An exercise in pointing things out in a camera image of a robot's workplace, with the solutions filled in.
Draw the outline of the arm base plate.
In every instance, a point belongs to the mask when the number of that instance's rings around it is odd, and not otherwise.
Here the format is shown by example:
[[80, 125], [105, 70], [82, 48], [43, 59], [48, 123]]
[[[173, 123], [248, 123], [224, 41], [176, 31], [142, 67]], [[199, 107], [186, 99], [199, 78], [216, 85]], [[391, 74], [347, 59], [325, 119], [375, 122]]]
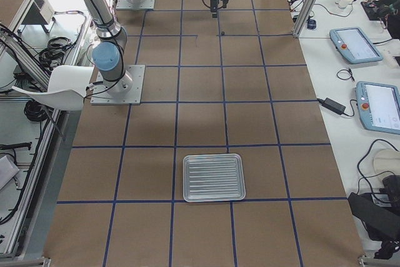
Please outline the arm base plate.
[[145, 65], [126, 65], [125, 75], [115, 86], [103, 80], [99, 71], [97, 73], [96, 81], [102, 81], [102, 84], [94, 87], [94, 96], [90, 100], [92, 105], [140, 105]]
[[117, 0], [117, 11], [147, 11], [153, 10], [155, 0]]

